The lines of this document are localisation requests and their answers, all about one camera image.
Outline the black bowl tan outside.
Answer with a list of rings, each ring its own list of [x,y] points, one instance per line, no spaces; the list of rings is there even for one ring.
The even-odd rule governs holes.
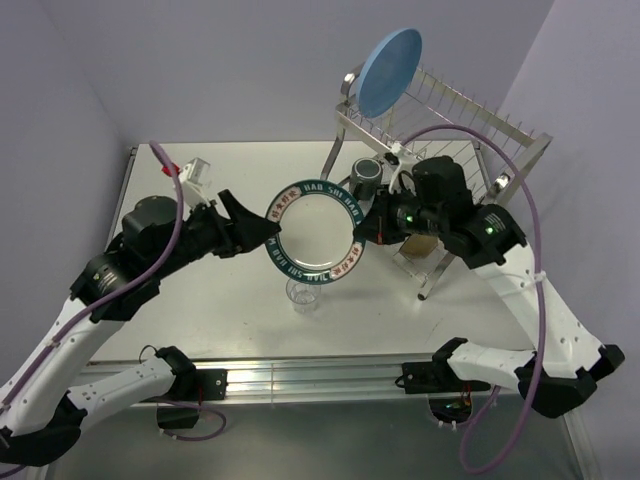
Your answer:
[[[428,235],[411,235],[402,245],[400,252],[407,258],[427,258],[438,246],[438,239]]]

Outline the black mug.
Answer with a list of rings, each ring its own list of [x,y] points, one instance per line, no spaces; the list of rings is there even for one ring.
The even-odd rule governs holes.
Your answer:
[[[382,165],[372,158],[360,158],[351,168],[349,191],[358,201],[369,201],[381,185],[383,177]]]

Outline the white plate green rim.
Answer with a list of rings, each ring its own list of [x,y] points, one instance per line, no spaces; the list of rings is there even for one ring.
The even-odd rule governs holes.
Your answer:
[[[361,260],[365,240],[355,229],[365,214],[358,201],[335,183],[307,179],[281,190],[266,218],[280,231],[266,243],[273,265],[304,284],[327,285],[348,275]]]

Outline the clear plastic glass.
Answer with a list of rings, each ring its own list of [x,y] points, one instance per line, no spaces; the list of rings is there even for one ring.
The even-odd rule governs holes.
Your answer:
[[[321,287],[288,280],[285,291],[295,312],[306,314],[317,309],[320,302]]]

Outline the stainless steel dish rack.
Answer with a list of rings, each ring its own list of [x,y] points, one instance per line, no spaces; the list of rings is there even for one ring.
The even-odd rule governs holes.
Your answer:
[[[416,69],[411,84],[386,113],[368,119],[360,112],[355,96],[362,69],[361,65],[355,67],[342,80],[335,107],[337,133],[320,172],[323,180],[329,177],[348,135],[372,149],[376,160],[382,160],[394,144],[404,142],[405,149],[420,160],[444,154],[470,166],[466,178],[475,185],[474,198],[483,204],[505,206],[521,182],[508,166],[492,178],[488,162],[496,159],[497,153],[466,131],[477,131],[500,146],[523,176],[531,173],[553,140],[546,133],[525,132],[422,67]]]

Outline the blue plastic plate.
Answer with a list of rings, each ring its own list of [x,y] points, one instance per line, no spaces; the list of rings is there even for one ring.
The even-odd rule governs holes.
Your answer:
[[[414,28],[396,30],[379,42],[364,62],[356,88],[363,117],[377,118],[400,99],[413,80],[422,47],[421,34]]]

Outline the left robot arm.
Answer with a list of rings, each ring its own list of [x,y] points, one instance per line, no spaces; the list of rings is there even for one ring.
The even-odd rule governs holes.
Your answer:
[[[2,463],[45,466],[92,426],[135,403],[195,399],[196,367],[175,346],[104,380],[73,382],[94,353],[159,295],[162,279],[208,254],[249,253],[279,233],[278,223],[249,211],[230,191],[219,197],[226,215],[203,202],[184,217],[181,203],[151,196],[123,217],[121,232],[87,263],[51,330],[1,390]]]

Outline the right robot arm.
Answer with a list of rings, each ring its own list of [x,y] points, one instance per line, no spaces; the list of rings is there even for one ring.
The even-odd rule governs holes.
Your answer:
[[[438,238],[492,288],[531,341],[525,350],[504,350],[453,338],[425,366],[404,368],[407,393],[494,385],[557,418],[581,406],[625,360],[617,345],[602,343],[576,318],[510,213],[474,201],[462,166],[449,156],[399,160],[354,232],[378,245],[413,234]]]

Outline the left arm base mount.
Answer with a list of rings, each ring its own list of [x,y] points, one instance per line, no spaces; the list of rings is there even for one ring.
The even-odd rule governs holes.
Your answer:
[[[226,369],[203,369],[196,373],[195,386],[184,399],[158,404],[156,424],[160,432],[180,441],[204,441],[222,434],[227,426],[227,417],[215,408],[206,406],[207,401],[224,400],[228,385]],[[206,435],[187,436],[180,430],[193,429],[200,420],[219,420],[218,428]]]

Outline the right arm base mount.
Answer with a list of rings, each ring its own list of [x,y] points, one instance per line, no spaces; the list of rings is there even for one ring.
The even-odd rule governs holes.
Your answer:
[[[403,363],[394,384],[407,395],[426,395],[436,424],[453,430],[471,419],[472,395],[492,389],[485,382],[460,380],[432,361]]]

